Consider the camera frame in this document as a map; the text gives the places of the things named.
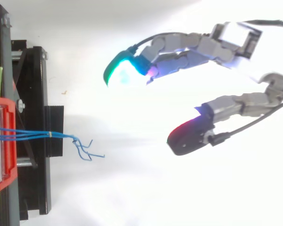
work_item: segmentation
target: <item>white surface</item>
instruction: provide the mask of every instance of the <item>white surface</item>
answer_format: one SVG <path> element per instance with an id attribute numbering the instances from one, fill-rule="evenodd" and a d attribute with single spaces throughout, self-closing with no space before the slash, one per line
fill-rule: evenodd
<path id="1" fill-rule="evenodd" d="M 24 226 L 283 226 L 283 110 L 225 143 L 187 156 L 166 145 L 193 107 L 263 86 L 215 64 L 115 93 L 103 82 L 121 50 L 158 32 L 210 32 L 216 23 L 283 19 L 283 1 L 2 0 L 12 38 L 43 46 L 49 102 L 65 133 L 105 159 L 82 161 L 71 140 L 51 160 L 52 210 Z M 221 123 L 229 131 L 250 121 Z"/>
<path id="2" fill-rule="evenodd" d="M 250 26 L 262 32 L 251 59 L 238 56 L 227 67 L 238 70 L 258 83 L 270 73 L 283 75 L 283 27 Z M 237 29 L 228 33 L 233 37 L 238 35 Z"/>

